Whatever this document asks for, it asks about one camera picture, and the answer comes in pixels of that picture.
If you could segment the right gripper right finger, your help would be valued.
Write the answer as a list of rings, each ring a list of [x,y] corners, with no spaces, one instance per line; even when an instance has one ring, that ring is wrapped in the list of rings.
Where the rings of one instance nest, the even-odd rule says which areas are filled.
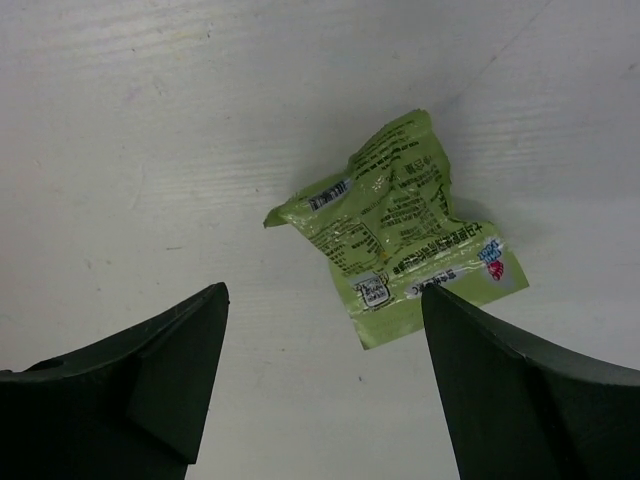
[[[639,373],[571,351],[450,291],[421,296],[463,479],[636,479]]]

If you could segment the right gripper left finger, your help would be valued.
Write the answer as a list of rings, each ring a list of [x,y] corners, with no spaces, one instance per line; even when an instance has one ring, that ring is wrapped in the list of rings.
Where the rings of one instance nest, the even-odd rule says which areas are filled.
[[[1,374],[5,479],[182,479],[229,311],[222,283],[84,348]]]

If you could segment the small green candy packet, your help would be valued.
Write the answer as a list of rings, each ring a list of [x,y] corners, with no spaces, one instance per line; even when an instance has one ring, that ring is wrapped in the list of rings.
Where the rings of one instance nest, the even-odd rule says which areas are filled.
[[[342,172],[298,191],[264,225],[294,227],[327,258],[366,350],[423,328],[430,285],[474,306],[529,285],[494,224],[455,214],[450,162],[421,109],[386,124]]]

